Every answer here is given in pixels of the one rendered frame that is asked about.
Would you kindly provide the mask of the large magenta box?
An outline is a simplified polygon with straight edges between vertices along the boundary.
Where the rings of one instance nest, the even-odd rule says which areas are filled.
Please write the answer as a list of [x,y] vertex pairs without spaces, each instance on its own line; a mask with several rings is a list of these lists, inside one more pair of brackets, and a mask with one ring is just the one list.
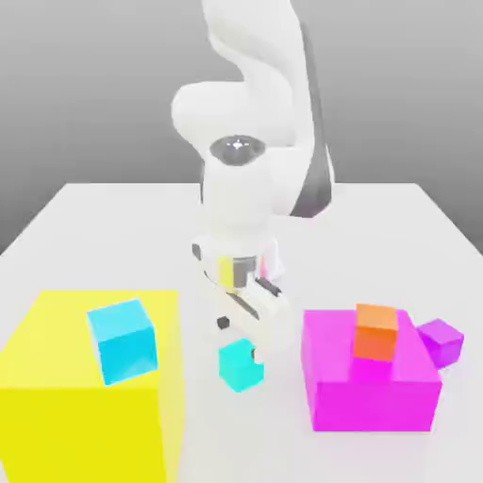
[[393,361],[353,356],[356,312],[308,309],[301,363],[315,431],[425,432],[431,429],[441,377],[408,313],[396,311]]

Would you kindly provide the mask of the small teal cube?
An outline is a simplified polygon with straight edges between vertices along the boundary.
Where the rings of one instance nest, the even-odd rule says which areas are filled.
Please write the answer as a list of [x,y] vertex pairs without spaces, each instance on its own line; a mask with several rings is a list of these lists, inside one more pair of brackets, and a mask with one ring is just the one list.
[[264,379],[264,365],[255,363],[248,339],[234,341],[218,351],[219,376],[234,391],[242,392]]

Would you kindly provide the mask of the small purple cube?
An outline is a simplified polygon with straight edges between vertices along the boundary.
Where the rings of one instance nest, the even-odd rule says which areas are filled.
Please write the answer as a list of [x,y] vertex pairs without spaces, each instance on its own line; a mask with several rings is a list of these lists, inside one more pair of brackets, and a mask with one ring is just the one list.
[[434,319],[416,329],[438,370],[458,361],[464,342],[463,333],[442,319]]

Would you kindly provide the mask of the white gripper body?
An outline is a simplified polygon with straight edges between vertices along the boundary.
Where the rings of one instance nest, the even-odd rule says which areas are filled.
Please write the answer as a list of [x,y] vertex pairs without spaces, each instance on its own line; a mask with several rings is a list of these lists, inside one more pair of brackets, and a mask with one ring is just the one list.
[[[266,355],[282,352],[294,339],[294,315],[286,296],[271,282],[248,282],[245,287],[227,291],[210,283],[209,297],[215,330],[227,340],[244,337],[264,347]],[[230,328],[220,330],[218,317],[227,316]]]

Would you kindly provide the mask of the small cyan cube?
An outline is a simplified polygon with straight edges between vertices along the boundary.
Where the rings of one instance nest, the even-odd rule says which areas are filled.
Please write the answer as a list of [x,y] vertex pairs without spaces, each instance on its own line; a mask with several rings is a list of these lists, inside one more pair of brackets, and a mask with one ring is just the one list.
[[158,369],[155,328],[139,298],[88,310],[87,321],[105,385]]

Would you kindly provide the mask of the small orange cube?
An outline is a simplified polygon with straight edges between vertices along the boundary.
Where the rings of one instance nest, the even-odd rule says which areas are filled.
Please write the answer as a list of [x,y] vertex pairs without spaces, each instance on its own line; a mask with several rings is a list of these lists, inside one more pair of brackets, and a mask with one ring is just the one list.
[[398,338],[395,308],[357,304],[354,356],[376,361],[393,360]]

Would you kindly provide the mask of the large yellow box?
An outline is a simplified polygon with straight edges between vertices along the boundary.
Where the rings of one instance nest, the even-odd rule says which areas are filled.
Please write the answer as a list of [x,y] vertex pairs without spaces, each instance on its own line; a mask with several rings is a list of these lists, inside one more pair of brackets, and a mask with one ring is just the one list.
[[[158,368],[106,385],[87,313],[142,302]],[[185,420],[174,290],[46,290],[0,350],[8,483],[177,483]]]

